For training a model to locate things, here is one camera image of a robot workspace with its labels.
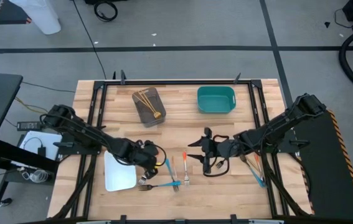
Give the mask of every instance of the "metal frame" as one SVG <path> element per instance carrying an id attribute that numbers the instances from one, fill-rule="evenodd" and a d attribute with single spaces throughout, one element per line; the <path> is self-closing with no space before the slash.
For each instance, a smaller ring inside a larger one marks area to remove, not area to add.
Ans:
<path id="1" fill-rule="evenodd" d="M 106 93 L 107 93 L 107 88 L 109 86 L 114 86 L 114 85 L 235 85 L 234 83 L 235 80 L 111 80 L 111 81 L 95 81 L 93 85 L 93 93 L 92 93 L 92 100 L 90 103 L 90 109 L 89 109 L 89 115 L 88 115 L 88 124 L 92 124 L 93 121 L 93 115 L 95 112 L 95 104 L 96 104 L 96 99 L 97 99 L 97 94 L 99 89 L 102 89 L 101 91 L 101 100 L 100 100 L 100 107 L 99 107 L 99 112 L 98 112 L 98 119 L 97 119 L 97 124 L 96 126 L 100 128 L 102 126 L 103 122 L 103 116 L 104 116 L 104 111 L 105 111 L 105 106 L 106 106 Z M 265 103 L 265 96 L 263 94 L 262 86 L 261 86 L 261 80 L 238 80 L 237 85 L 247 85 L 248 87 L 248 92 L 250 94 L 250 99 L 251 99 L 251 106 L 252 106 L 252 111 L 253 111 L 253 119 L 255 122 L 256 128 L 260 126 L 260 120 L 259 120 L 259 115 L 258 115 L 258 108 L 257 104 L 255 101 L 255 94 L 253 89 L 256 87 L 258 89 L 259 93 L 259 98 L 261 102 L 261 109 L 263 112 L 263 118 L 265 122 L 269 121 L 268 117 L 268 112 L 266 108 L 266 103 Z M 96 163 L 96 155 L 93 155 L 91 157 L 91 162 Z M 279 177 L 281 180 L 281 173 L 280 173 L 280 168 L 278 166 L 278 160 L 276 154 L 272 154 L 272 160 L 273 160 L 273 166 L 275 167 L 275 174 Z M 83 175 L 83 170 L 85 168 L 85 163 L 86 163 L 86 156 L 81 155 L 81 161 L 80 161 L 80 166 L 78 170 L 78 177 L 77 177 L 77 185 L 80 183 L 80 180 L 82 179 Z M 91 177 L 91 179 L 88 181 L 87 184 L 87 191 L 85 195 L 85 201 L 83 204 L 83 217 L 88 218 L 89 214 L 89 208 L 90 208 L 90 200 L 92 196 L 92 186 L 93 186 L 93 178 L 94 176 Z M 271 180 L 267 177 L 266 178 L 266 183 L 268 184 L 268 198 L 269 198 L 269 204 L 270 204 L 270 210 L 271 210 L 271 215 L 272 217 L 278 216 L 277 214 L 277 209 L 276 209 L 276 203 L 275 203 L 275 196 L 273 193 L 273 188 L 271 186 Z M 283 207 L 283 214 L 284 215 L 289 215 L 288 213 L 288 206 L 284 200 L 284 198 L 280 195 L 281 198 L 281 204 Z M 78 210 L 78 200 L 75 201 L 73 207 L 72 207 L 72 212 L 71 212 L 71 217 L 76 217 Z M 235 215 L 231 216 L 231 220 L 195 220 L 197 223 L 210 223 L 210 222 L 216 222 L 216 223 L 246 223 L 248 220 L 247 219 L 237 219 Z M 147 222 L 150 223 L 157 223 L 157 222 L 163 222 L 164 220 L 147 220 Z"/>

